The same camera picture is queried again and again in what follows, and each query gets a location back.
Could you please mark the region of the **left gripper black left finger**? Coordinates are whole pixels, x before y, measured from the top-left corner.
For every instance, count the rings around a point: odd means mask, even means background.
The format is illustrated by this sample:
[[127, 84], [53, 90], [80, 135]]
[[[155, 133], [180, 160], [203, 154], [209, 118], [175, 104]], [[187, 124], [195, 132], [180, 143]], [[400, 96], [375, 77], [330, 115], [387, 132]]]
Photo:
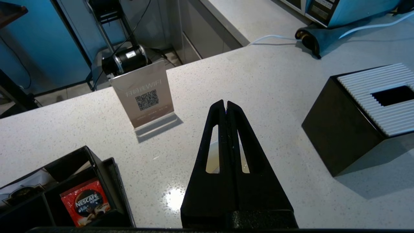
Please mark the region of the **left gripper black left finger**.
[[[206, 171], [213, 127], [218, 126], [219, 173]], [[195, 165], [181, 205], [184, 228], [230, 228], [236, 209], [224, 101], [210, 106]]]

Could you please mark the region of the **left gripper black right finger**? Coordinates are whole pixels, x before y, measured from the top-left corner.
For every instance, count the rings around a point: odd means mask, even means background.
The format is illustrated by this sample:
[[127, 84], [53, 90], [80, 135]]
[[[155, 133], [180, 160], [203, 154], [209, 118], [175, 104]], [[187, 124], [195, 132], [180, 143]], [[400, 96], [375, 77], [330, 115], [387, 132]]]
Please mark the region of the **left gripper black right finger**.
[[242, 211], [293, 212], [242, 108], [228, 101], [226, 116], [238, 208]]

